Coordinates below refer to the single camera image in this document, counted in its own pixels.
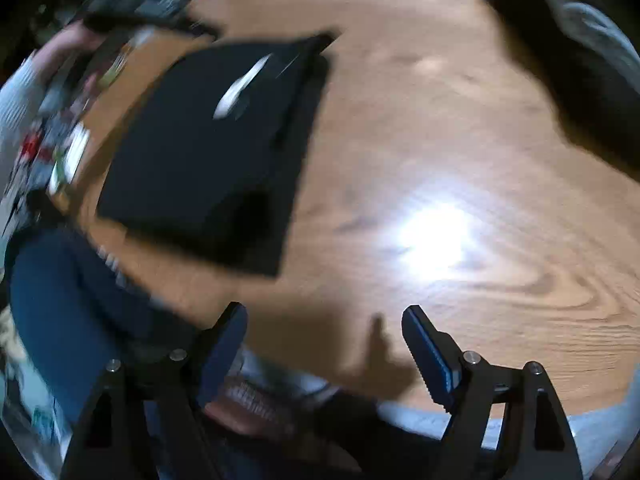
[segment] metal bolt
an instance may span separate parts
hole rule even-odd
[[[478,352],[474,352],[473,350],[467,350],[462,354],[462,357],[470,365],[477,365],[480,361],[482,361],[482,356]]]
[[[529,372],[534,375],[540,375],[543,371],[542,365],[535,361],[531,361],[530,363],[528,363],[527,367],[529,367]]]
[[[171,353],[169,354],[169,359],[176,362],[182,361],[185,357],[187,357],[187,351],[183,350],[182,348],[171,350]]]
[[[110,360],[107,365],[105,366],[105,368],[107,368],[108,372],[117,372],[118,370],[120,370],[120,365],[122,363],[118,360],[118,359],[112,359]]]

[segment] person's hand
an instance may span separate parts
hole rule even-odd
[[[76,50],[92,52],[102,44],[104,39],[104,35],[89,30],[82,21],[79,21],[63,28],[51,39],[51,43],[66,52]]]

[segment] person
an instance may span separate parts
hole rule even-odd
[[[74,23],[32,55],[0,89],[0,184],[9,178],[48,79],[69,55],[95,50],[102,40],[81,22]],[[39,222],[18,231],[8,245],[4,282],[17,333],[54,399],[53,417],[64,418],[73,426],[107,362],[126,361],[131,342],[165,350],[188,348],[198,331],[160,308],[140,288],[126,281],[123,284],[118,272],[49,202],[39,200],[35,208],[41,213]],[[436,440],[387,424],[379,418],[375,402],[342,391],[318,406],[311,416],[312,427],[350,453],[363,473],[288,458],[272,442],[235,433],[229,425],[207,417],[206,405],[200,408],[198,420],[225,478],[265,480],[295,475],[337,480],[363,474],[368,478],[418,478],[436,460]],[[29,415],[40,436],[64,433],[61,423],[42,420],[42,410],[31,410]],[[64,446],[59,444],[57,461],[51,459],[50,450],[45,460],[47,450],[34,458],[33,449],[28,449],[42,443],[41,439],[14,440],[22,442],[20,452],[41,476],[57,477]]]

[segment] wood grain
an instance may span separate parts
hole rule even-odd
[[[242,301],[259,354],[409,406],[437,409],[401,336],[413,303],[495,364],[542,362],[568,413],[622,399],[640,348],[640,187],[566,140],[484,1],[195,0],[191,10],[229,40],[342,34],[277,280],[95,217],[127,117],[203,42],[159,34],[134,53],[86,117],[79,181],[80,223],[128,272],[203,326]]]

